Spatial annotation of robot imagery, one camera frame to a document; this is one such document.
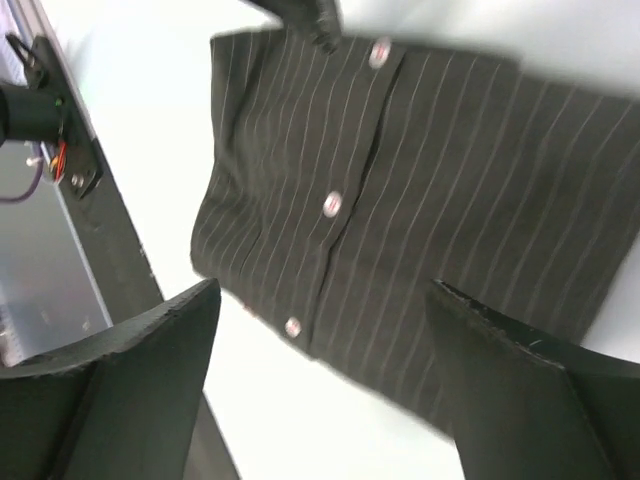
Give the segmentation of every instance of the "black pinstriped shirt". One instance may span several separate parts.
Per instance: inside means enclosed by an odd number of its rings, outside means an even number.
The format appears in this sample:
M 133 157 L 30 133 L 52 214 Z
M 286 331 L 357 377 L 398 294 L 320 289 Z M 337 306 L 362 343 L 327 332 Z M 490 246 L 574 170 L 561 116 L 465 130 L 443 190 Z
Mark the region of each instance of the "black pinstriped shirt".
M 579 341 L 640 228 L 640 108 L 474 52 L 212 41 L 192 260 L 285 341 L 439 428 L 423 289 Z

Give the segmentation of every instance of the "white button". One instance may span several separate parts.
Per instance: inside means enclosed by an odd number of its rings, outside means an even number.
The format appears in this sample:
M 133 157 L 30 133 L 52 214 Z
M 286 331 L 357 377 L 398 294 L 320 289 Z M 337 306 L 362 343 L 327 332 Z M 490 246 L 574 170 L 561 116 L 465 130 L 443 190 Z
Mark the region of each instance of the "white button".
M 297 318 L 290 318 L 284 325 L 284 331 L 291 338 L 296 338 L 302 331 L 302 325 L 300 325 L 300 321 Z
M 381 68 L 387 62 L 389 52 L 391 52 L 391 40 L 388 38 L 378 40 L 371 49 L 369 66 L 375 69 Z
M 340 195 L 338 192 L 331 192 L 327 199 L 324 201 L 324 207 L 322 207 L 322 211 L 327 217 L 333 218 L 340 211 L 340 207 L 342 207 L 342 195 Z

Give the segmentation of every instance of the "white table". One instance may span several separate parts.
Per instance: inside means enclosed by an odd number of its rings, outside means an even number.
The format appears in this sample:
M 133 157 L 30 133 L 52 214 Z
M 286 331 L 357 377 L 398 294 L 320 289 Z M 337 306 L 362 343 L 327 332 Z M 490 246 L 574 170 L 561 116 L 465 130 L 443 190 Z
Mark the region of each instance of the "white table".
M 236 0 L 43 3 L 172 296 L 198 280 L 189 240 L 213 162 L 208 39 L 267 17 Z M 640 93 L 634 0 L 343 0 L 342 8 L 347 30 L 506 47 L 531 68 Z M 590 348 L 640 361 L 639 289 L 637 246 Z M 453 444 L 308 362 L 228 296 L 205 391 L 244 480 L 463 478 Z

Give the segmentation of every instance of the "black cylinder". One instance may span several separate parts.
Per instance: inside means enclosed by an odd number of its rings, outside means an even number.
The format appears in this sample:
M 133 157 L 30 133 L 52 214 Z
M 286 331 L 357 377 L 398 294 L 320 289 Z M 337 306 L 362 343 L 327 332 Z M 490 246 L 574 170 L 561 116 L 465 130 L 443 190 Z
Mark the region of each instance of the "black cylinder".
M 0 97 L 4 140 L 58 142 L 62 110 L 56 96 L 4 83 Z

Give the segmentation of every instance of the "screw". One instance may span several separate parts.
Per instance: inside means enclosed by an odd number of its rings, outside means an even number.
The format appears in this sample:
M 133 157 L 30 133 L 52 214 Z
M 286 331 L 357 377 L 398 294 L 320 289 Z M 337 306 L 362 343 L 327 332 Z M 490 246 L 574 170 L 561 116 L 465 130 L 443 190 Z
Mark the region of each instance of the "screw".
M 83 184 L 84 178 L 82 177 L 82 175 L 74 174 L 73 177 L 71 177 L 71 185 L 73 185 L 74 187 L 82 188 Z

